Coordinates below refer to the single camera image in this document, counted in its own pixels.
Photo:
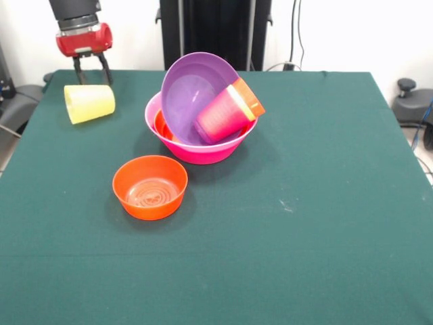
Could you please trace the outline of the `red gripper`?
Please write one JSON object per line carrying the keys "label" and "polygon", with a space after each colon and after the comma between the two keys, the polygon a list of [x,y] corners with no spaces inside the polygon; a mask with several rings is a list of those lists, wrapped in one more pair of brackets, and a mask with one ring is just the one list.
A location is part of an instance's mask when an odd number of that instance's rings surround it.
{"label": "red gripper", "polygon": [[74,70],[81,85],[85,84],[85,75],[81,69],[81,55],[96,53],[101,65],[106,83],[112,85],[113,79],[104,51],[112,47],[113,37],[108,24],[98,23],[93,26],[59,32],[56,43],[62,54],[73,57]]}

